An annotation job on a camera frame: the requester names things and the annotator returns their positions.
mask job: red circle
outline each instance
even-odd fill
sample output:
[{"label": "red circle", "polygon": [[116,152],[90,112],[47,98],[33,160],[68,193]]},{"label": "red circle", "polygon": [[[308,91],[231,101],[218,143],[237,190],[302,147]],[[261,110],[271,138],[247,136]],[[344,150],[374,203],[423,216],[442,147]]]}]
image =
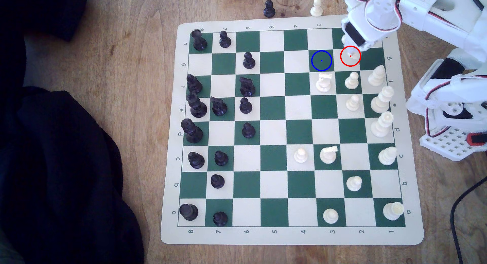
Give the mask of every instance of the red circle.
[{"label": "red circle", "polygon": [[[344,63],[344,62],[343,62],[343,59],[341,58],[341,54],[343,53],[343,50],[345,50],[345,49],[347,49],[347,48],[349,48],[349,47],[353,47],[353,48],[357,49],[358,54],[360,55],[360,57],[358,58],[357,63],[355,63],[354,65],[348,65],[348,64]],[[361,59],[362,59],[362,53],[360,52],[360,50],[359,50],[358,48],[356,48],[356,47],[355,47],[355,46],[353,46],[353,45],[345,46],[345,47],[344,47],[344,48],[341,50],[341,52],[340,52],[340,60],[341,60],[341,62],[342,62],[344,65],[348,66],[348,67],[353,67],[353,66],[356,66],[356,65],[357,65],[357,64],[360,62],[360,60],[361,60]]]}]

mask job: chessboard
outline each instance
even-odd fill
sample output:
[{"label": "chessboard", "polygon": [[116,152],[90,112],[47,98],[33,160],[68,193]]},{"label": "chessboard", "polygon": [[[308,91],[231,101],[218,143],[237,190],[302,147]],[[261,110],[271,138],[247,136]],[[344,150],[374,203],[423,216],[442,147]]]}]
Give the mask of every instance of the chessboard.
[{"label": "chessboard", "polygon": [[[424,231],[414,167],[411,133],[397,35],[363,52],[358,62],[346,55],[341,38],[344,15],[186,23],[179,26],[174,61],[174,84],[167,144],[161,239],[176,244],[360,244],[412,245]],[[206,40],[203,50],[193,47],[191,32]],[[219,44],[220,31],[231,39]],[[250,52],[255,67],[243,66]],[[368,77],[384,65],[380,86]],[[351,72],[359,85],[351,90],[344,81]],[[331,89],[317,90],[320,73],[332,74]],[[186,76],[202,84],[198,98],[207,113],[194,117],[186,101]],[[240,77],[251,79],[256,90],[248,101],[252,111],[240,111]],[[394,116],[385,137],[371,133],[380,114],[371,101],[382,87],[391,86]],[[350,111],[346,101],[359,96],[359,108]],[[210,97],[222,99],[228,111],[216,116]],[[181,127],[191,119],[203,132],[197,143],[186,140]],[[245,138],[250,123],[255,136]],[[323,148],[337,146],[336,160],[320,159]],[[381,150],[395,146],[397,159],[389,166],[378,160]],[[296,162],[305,149],[308,158]],[[216,151],[228,155],[219,166]],[[188,154],[204,157],[193,168]],[[215,188],[211,176],[224,185]],[[351,191],[347,180],[360,176],[361,188]],[[388,203],[401,202],[404,213],[396,220],[384,216]],[[193,220],[179,212],[183,204],[197,207]],[[334,209],[335,223],[323,213]],[[216,226],[213,218],[224,212],[228,221]]]}]

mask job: chess board border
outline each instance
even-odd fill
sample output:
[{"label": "chess board border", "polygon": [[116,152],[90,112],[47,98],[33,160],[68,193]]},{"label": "chess board border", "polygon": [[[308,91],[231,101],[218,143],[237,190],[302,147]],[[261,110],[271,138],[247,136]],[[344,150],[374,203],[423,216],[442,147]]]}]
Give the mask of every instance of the chess board border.
[{"label": "chess board border", "polygon": [[320,244],[320,245],[414,245],[423,240],[424,230],[419,204],[416,172],[411,144],[401,58],[397,34],[383,40],[387,85],[395,91],[391,112],[393,134],[398,146],[398,172],[405,227],[187,227],[178,226],[179,184],[184,136],[180,122],[186,113],[186,75],[188,53],[192,45],[188,35],[194,29],[203,32],[278,31],[341,27],[345,15],[295,17],[238,21],[185,23],[178,27],[174,58],[167,169],[164,188],[161,240],[170,244]]}]

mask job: wood grain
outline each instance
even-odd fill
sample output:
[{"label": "wood grain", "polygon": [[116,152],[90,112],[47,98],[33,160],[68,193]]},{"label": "wood grain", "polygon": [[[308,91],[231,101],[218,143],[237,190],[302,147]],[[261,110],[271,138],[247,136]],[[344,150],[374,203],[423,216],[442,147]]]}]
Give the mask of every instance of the wood grain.
[{"label": "wood grain", "polygon": [[[195,21],[264,18],[265,0],[88,0],[70,43],[26,38],[26,85],[66,90],[118,144],[124,200],[142,229],[146,263],[457,262],[449,227],[455,199],[485,175],[476,153],[452,162],[419,146],[423,117],[409,113],[425,229],[416,246],[167,245],[160,223],[176,30]],[[276,17],[309,16],[313,0],[273,0]],[[324,14],[344,14],[342,0],[322,0]],[[436,58],[453,48],[404,25],[398,32],[407,97]],[[487,262],[487,188],[456,211],[465,263]]]}]

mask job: blue circle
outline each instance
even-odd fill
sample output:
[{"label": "blue circle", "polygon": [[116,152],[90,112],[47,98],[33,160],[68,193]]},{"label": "blue circle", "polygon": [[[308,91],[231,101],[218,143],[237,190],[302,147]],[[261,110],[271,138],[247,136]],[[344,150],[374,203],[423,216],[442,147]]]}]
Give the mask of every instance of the blue circle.
[{"label": "blue circle", "polygon": [[[320,69],[316,68],[316,67],[315,67],[315,65],[313,64],[313,57],[314,57],[314,56],[316,55],[316,53],[318,53],[318,52],[325,52],[326,54],[328,54],[328,55],[330,56],[330,65],[329,65],[329,66],[328,66],[326,69],[324,69],[324,70],[320,70]],[[316,52],[315,52],[315,53],[314,53],[314,54],[311,56],[311,65],[313,66],[313,68],[314,68],[314,69],[316,69],[316,70],[318,70],[318,71],[320,71],[320,72],[328,70],[330,67],[332,67],[332,63],[333,63],[333,58],[332,58],[332,56],[330,55],[330,53],[328,53],[328,52],[327,52],[327,51],[325,51],[325,50],[318,50],[318,51],[316,51]]]}]

